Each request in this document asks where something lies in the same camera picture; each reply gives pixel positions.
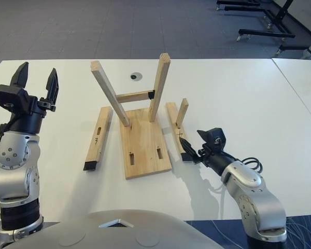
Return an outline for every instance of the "wooden board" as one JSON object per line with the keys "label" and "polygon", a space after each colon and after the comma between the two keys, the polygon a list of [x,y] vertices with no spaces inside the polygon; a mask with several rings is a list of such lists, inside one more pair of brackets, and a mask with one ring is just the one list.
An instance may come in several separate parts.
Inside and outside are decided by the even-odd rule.
{"label": "wooden board", "polygon": [[162,53],[159,58],[157,74],[155,76],[154,81],[154,99],[151,100],[150,103],[150,111],[149,111],[149,121],[153,122],[156,119],[158,107],[160,104],[160,99],[162,95],[162,91],[164,90],[166,77],[169,69],[169,65],[171,64],[171,59],[168,53]]}
{"label": "wooden board", "polygon": [[104,91],[104,94],[108,98],[114,111],[119,116],[121,122],[124,124],[124,126],[129,126],[129,119],[122,105],[117,101],[115,91],[110,84],[109,79],[107,78],[107,75],[99,61],[91,62],[91,72],[102,90]]}
{"label": "wooden board", "polygon": [[172,134],[174,136],[175,144],[179,155],[182,157],[182,161],[192,161],[192,158],[184,151],[181,146],[180,137],[187,139],[186,133],[181,125],[180,128],[176,125],[176,118],[178,115],[176,104],[173,102],[166,103],[166,110],[168,114],[168,120],[172,127]]}
{"label": "wooden board", "polygon": [[185,118],[185,114],[187,112],[188,106],[189,106],[189,103],[188,103],[187,99],[184,98],[182,100],[182,103],[181,103],[180,109],[178,110],[178,115],[177,115],[177,118],[176,118],[176,126],[177,126],[177,128],[181,127],[183,119]]}
{"label": "wooden board", "polygon": [[97,162],[100,161],[102,148],[106,143],[111,113],[112,108],[109,106],[100,109],[83,170],[95,170]]}
{"label": "wooden board", "polygon": [[120,123],[125,178],[160,173],[172,169],[164,136],[156,118],[149,122],[149,108],[126,112],[130,126]]}
{"label": "wooden board", "polygon": [[133,102],[139,100],[149,100],[150,99],[149,92],[152,92],[152,90],[120,94],[116,95],[116,99],[119,103]]}

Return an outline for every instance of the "rectangular slot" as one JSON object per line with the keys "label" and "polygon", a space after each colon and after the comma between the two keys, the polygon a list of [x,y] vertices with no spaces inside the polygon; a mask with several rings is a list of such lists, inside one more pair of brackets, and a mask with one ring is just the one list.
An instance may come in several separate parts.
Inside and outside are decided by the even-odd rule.
{"label": "rectangular slot", "polygon": [[129,158],[130,158],[130,165],[135,164],[135,157],[133,153],[129,153]]}
{"label": "rectangular slot", "polygon": [[161,148],[157,148],[158,158],[162,159]]}

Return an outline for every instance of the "white table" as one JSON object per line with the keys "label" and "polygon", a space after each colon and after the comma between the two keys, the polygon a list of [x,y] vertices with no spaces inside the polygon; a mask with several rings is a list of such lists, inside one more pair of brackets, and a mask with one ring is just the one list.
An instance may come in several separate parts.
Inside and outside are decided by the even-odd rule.
{"label": "white table", "polygon": [[311,60],[273,59],[273,61],[311,112]]}
{"label": "white table", "polygon": [[[9,84],[23,61],[0,64],[0,84]],[[48,112],[40,132],[40,208],[47,222],[110,209],[145,209],[183,220],[240,218],[236,203],[220,177],[203,165],[182,163],[165,112],[165,102],[189,108],[183,125],[195,149],[197,129],[222,127],[226,151],[244,159],[255,156],[264,165],[270,191],[287,215],[311,214],[311,115],[272,60],[173,60],[158,117],[173,170],[125,180],[119,119],[114,114],[104,157],[95,172],[82,170],[101,106],[109,105],[90,72],[90,60],[29,61],[27,91],[46,96],[53,67],[60,90],[56,112]],[[117,94],[151,89],[157,60],[102,60]],[[130,80],[132,72],[143,79]],[[149,101],[124,104],[125,109]],[[0,108],[0,123],[9,113]]]}

